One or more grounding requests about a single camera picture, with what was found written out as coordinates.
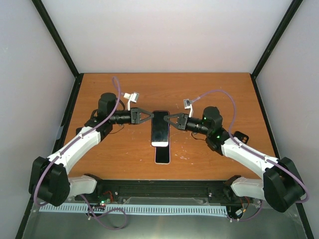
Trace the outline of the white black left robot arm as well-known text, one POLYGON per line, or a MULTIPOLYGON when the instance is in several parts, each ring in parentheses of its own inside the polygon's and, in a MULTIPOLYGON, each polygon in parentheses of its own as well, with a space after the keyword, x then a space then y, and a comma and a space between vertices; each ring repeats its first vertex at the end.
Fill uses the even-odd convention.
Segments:
POLYGON ((154 118, 154 114, 140 108, 118 110, 119 97, 104 93, 98 101, 98 108, 76 136, 61 149, 43 158, 34 160, 31 169, 29 192, 33 201, 42 201, 41 206, 60 206, 68 198, 87 194, 92 200, 103 197, 104 188, 98 184, 100 178, 85 174, 69 177, 75 164, 94 146, 98 145, 112 131, 115 124, 142 124, 154 118))

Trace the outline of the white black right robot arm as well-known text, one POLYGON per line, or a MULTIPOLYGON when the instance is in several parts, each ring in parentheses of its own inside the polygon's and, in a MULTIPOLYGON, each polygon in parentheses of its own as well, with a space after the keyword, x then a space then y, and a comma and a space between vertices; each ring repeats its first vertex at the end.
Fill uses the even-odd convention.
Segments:
POLYGON ((222 126, 223 118, 218 108, 206 107, 201 119, 184 113, 163 119, 176 129, 205 135, 206 144, 212 151, 239 162, 258 176, 258 179, 234 177, 230 183, 231 195, 266 201, 281 213, 308 195, 291 159, 263 154, 249 147, 242 133, 230 134, 222 126))

